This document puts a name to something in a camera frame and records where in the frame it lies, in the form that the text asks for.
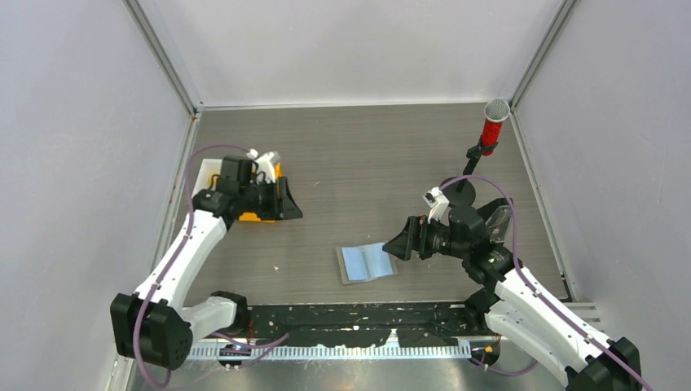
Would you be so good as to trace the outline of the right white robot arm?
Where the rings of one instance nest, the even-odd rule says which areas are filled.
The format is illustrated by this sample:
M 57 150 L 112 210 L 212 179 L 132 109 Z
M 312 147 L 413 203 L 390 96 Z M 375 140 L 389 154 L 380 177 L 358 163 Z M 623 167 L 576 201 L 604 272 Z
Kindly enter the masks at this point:
M 464 302 L 465 323 L 476 334 L 507 337 L 549 370 L 567 390 L 643 390 L 640 352 L 627 338 L 612 340 L 581 319 L 538 283 L 503 245 L 511 222 L 505 200 L 476 209 L 454 206 L 443 223 L 410 216 L 384 252 L 407 261 L 412 254 L 461 260 L 481 285 Z

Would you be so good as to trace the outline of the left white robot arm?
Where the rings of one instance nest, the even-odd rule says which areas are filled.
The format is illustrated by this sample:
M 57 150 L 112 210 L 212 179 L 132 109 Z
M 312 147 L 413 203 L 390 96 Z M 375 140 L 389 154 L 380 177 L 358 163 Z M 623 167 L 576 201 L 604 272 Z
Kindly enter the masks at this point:
M 199 340 L 215 332 L 239 337 L 248 331 L 250 311 L 239 294 L 216 291 L 198 305 L 184 305 L 207 257 L 245 215 L 258 222 L 303 216 L 281 173 L 278 152 L 251 150 L 202 160 L 180 232 L 134 293 L 118 294 L 112 301 L 112 329 L 121 356 L 176 370 Z

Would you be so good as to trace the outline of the blue grey card holder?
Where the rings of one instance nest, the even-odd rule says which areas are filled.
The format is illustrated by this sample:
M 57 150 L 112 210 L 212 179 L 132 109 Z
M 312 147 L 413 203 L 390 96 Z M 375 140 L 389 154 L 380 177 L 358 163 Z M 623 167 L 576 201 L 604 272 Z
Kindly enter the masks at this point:
M 336 248 L 343 285 L 366 283 L 398 274 L 395 259 L 383 250 L 384 243 Z

